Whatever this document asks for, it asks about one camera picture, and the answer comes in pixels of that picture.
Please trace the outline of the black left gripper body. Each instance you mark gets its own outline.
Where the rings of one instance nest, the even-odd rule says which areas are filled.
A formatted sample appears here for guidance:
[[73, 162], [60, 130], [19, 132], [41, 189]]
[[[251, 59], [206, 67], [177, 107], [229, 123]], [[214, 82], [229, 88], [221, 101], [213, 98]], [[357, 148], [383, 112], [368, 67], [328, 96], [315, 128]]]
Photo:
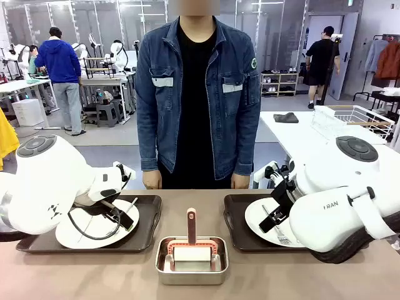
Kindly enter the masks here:
[[102, 215], [104, 218], [107, 219], [119, 219], [119, 216], [113, 216], [109, 214], [109, 210], [106, 206], [101, 204], [101, 201], [94, 203], [92, 206], [83, 206], [80, 204], [73, 204], [73, 208], [80, 208], [83, 209], [91, 216], [100, 216]]

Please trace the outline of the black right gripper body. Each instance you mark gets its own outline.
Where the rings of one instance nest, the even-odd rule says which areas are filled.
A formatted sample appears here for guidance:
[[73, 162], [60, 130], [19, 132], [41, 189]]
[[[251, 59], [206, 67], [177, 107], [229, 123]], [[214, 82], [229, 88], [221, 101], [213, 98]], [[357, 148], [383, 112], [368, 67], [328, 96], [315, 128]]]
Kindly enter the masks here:
[[288, 217], [296, 200], [303, 195], [294, 179], [290, 181], [284, 179], [279, 184], [276, 183], [271, 193], [271, 197], [278, 203], [278, 208], [288, 210]]

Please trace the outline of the person's left hand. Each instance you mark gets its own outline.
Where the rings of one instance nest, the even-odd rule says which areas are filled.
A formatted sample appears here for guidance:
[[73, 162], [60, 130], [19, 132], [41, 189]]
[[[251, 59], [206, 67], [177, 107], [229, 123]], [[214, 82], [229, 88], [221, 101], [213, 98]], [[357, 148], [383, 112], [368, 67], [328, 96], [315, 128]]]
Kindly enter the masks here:
[[248, 189], [250, 176], [233, 173], [231, 176], [231, 189]]

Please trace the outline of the person's right hand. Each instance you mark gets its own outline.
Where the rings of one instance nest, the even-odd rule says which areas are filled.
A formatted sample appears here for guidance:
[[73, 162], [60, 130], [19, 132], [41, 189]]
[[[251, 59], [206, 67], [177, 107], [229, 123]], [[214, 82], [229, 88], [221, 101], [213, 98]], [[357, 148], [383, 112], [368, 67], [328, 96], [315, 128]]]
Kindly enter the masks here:
[[160, 171], [143, 171], [142, 172], [142, 181], [146, 189], [162, 189], [162, 176]]

